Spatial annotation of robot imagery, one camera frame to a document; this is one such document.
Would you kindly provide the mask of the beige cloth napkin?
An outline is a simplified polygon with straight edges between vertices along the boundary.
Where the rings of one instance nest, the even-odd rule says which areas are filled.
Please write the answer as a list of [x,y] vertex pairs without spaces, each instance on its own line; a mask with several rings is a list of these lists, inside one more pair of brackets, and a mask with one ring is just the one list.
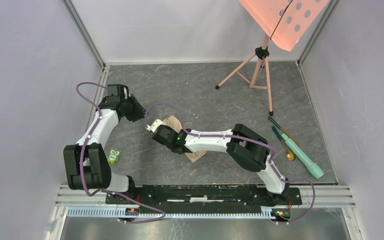
[[[167,126],[171,127],[177,133],[179,133],[180,130],[182,130],[182,125],[180,120],[176,118],[174,115],[171,115],[165,118],[162,122]],[[192,153],[186,152],[185,155],[192,163],[195,163],[197,160],[202,158],[206,153],[207,151],[196,151]]]

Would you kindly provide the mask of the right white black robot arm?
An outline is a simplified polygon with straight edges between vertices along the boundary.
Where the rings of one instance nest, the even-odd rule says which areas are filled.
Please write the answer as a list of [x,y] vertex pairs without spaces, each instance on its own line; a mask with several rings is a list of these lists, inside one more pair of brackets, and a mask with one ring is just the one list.
[[289,184],[274,165],[267,140],[243,124],[224,131],[182,129],[177,132],[157,119],[145,128],[152,133],[153,140],[173,153],[227,153],[240,167],[257,173],[273,203],[282,204],[289,198]]

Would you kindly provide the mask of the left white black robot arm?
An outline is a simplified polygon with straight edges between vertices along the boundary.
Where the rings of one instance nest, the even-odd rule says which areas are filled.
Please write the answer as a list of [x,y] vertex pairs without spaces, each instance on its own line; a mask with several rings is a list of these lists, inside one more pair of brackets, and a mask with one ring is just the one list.
[[75,143],[65,146],[63,159],[67,183],[72,190],[83,190],[89,196],[98,191],[118,192],[125,204],[133,203],[137,190],[131,176],[113,173],[104,148],[113,129],[122,118],[136,122],[145,117],[145,109],[124,84],[105,87],[107,95],[96,104],[94,119],[85,134]]

